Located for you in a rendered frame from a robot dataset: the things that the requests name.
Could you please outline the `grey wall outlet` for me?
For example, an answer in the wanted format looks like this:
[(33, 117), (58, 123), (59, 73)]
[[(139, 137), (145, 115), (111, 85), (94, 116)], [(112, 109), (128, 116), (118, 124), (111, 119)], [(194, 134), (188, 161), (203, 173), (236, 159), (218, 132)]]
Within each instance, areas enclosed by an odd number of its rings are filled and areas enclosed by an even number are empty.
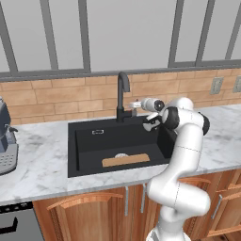
[(212, 86), (211, 86), (211, 89), (210, 89), (211, 95), (220, 93), (222, 82), (223, 82), (223, 77), (215, 77), (213, 79)]
[(233, 93), (241, 92), (241, 75), (238, 75), (233, 85)]

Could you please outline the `black sink faucet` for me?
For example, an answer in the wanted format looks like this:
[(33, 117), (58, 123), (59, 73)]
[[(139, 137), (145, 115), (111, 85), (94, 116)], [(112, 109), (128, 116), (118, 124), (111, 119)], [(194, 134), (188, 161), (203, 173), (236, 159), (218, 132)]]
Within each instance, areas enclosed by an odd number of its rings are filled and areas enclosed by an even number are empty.
[(117, 122), (124, 122), (125, 118), (132, 118), (137, 114), (137, 110), (124, 110), (123, 93), (130, 91), (129, 78), (125, 72), (118, 75), (118, 105), (117, 105)]

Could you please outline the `grey coffee machine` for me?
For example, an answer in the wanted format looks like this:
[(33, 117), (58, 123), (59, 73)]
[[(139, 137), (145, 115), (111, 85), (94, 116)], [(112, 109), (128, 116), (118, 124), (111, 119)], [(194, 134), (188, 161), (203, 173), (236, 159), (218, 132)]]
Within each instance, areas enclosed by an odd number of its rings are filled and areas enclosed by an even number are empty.
[(17, 167), (19, 150), (15, 136), (17, 129), (10, 124), (8, 106), (0, 96), (0, 175), (8, 174)]

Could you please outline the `wooden cutting board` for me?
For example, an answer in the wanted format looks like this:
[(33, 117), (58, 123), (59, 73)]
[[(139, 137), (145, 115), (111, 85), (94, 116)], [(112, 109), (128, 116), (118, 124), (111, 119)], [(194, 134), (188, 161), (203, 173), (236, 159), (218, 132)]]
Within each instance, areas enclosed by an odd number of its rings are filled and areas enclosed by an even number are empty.
[(105, 158), (102, 160), (102, 165), (104, 168), (115, 167), (127, 164), (135, 164), (141, 162), (148, 162), (150, 157), (146, 153), (133, 154), (122, 158)]

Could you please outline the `grey dishwasher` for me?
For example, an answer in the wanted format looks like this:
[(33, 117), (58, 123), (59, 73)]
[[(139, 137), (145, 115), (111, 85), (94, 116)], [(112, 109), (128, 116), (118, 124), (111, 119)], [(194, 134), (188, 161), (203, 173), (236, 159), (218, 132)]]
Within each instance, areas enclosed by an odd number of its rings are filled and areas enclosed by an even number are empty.
[(31, 201), (0, 206), (0, 241), (43, 241)]

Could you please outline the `black sink basin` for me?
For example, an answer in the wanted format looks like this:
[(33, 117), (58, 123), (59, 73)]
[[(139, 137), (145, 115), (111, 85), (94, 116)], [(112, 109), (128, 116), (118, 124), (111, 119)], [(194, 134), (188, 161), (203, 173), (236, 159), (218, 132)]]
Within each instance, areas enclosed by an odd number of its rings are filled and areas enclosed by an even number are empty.
[[(163, 124), (148, 132), (145, 116), (71, 122), (68, 124), (68, 177), (166, 165), (171, 158), (177, 135)], [(147, 154), (149, 161), (105, 167), (103, 160), (126, 154)]]

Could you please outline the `grey framed window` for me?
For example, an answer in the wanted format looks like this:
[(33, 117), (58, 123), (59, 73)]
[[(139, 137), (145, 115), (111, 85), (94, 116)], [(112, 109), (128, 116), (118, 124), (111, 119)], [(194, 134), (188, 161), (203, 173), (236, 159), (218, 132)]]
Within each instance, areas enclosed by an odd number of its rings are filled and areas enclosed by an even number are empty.
[(241, 0), (0, 0), (0, 81), (241, 67)]

